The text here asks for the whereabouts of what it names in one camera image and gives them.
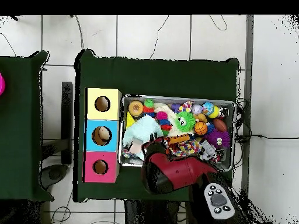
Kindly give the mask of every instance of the shape sorter box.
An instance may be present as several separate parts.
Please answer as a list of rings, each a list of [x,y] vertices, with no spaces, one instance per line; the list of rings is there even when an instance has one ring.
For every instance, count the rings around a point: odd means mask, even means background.
[[[94,164],[98,160],[104,160],[107,163],[107,172],[105,174],[97,174],[95,172]],[[84,182],[115,183],[119,173],[119,166],[117,164],[117,152],[86,151]]]
[[[99,107],[98,100],[104,99],[107,107]],[[115,183],[119,173],[117,150],[119,147],[119,118],[121,93],[117,89],[85,89],[85,142],[83,161],[83,182]],[[105,127],[109,139],[96,142],[95,135],[100,135],[99,128]],[[98,163],[105,164],[106,170],[96,168]]]
[[[119,120],[121,93],[117,89],[86,88],[87,119],[89,120]],[[106,111],[98,111],[95,102],[98,97],[105,97],[108,101]]]

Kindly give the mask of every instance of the orange ball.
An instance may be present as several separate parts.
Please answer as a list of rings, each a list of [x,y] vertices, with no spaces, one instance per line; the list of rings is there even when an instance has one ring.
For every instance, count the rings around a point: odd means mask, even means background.
[[[204,122],[197,122],[194,127],[195,132],[202,136],[208,131],[208,126]]]

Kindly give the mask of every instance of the green table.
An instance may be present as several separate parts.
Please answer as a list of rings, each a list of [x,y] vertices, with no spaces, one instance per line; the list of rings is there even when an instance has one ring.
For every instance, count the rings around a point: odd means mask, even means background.
[[[48,53],[0,57],[6,87],[0,95],[0,199],[52,201],[39,183],[40,70]]]
[[[164,61],[127,58],[98,58],[92,50],[82,50],[75,60],[75,153],[74,200],[86,198],[188,201],[188,188],[164,195],[150,195],[141,183],[140,167],[121,167],[113,184],[83,183],[85,88],[118,89],[122,94],[230,100],[237,97],[239,62]],[[231,178],[232,171],[225,174]]]

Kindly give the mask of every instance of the yellow cube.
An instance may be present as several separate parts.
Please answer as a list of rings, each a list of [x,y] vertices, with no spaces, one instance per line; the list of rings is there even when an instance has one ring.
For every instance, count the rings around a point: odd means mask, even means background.
[[[87,119],[119,120],[121,93],[117,89],[86,88]]]

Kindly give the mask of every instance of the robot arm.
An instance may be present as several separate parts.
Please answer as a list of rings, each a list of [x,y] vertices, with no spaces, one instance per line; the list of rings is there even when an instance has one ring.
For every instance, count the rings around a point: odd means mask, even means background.
[[[215,167],[195,156],[170,158],[159,141],[142,146],[142,182],[151,194],[170,193],[192,186],[192,213],[200,224],[247,224],[229,186]]]

